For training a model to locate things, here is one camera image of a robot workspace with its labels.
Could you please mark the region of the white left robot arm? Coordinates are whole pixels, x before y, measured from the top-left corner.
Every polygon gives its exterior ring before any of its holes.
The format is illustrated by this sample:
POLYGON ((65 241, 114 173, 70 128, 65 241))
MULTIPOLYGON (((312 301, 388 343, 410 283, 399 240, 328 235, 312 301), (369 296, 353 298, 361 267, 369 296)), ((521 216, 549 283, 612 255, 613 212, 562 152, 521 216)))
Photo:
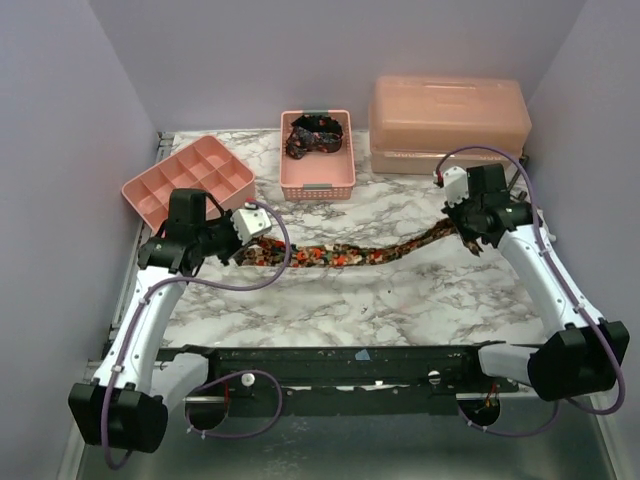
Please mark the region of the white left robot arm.
POLYGON ((87 383, 71 388, 68 404, 83 440, 94 446, 152 453, 164 437, 169 401, 152 391, 157 354, 170 316, 204 260, 228 261, 242 242, 232 213, 198 188, 171 192, 167 218, 138 249, 134 293, 109 352, 87 383))

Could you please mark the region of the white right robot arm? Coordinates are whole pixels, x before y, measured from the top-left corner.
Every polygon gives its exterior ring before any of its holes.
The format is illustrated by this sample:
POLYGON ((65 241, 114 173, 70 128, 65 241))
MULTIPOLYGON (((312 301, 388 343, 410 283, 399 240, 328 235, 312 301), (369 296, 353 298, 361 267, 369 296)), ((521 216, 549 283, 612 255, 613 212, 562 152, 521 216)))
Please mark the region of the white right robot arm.
POLYGON ((513 199, 501 164, 438 174, 444 213, 466 242, 497 249, 513 268, 543 322, 540 345, 489 343, 464 362, 460 379, 480 392, 496 377, 534 389, 545 401, 604 392, 618 385, 629 344, 622 322, 609 322, 571 279, 555 253, 537 209, 513 199))

